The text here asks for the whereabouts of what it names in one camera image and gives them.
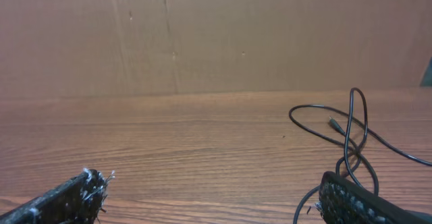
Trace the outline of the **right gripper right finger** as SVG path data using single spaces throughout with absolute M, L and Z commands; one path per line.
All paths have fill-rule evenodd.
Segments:
M 317 209 L 333 224 L 431 224 L 431 215 L 404 210 L 330 171 L 323 174 Z

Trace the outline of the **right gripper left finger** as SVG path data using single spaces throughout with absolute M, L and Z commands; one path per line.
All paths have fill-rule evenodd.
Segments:
M 104 211 L 107 187 L 115 178 L 84 168 L 83 172 L 42 196 L 1 215 L 1 224 L 88 223 L 98 221 Z

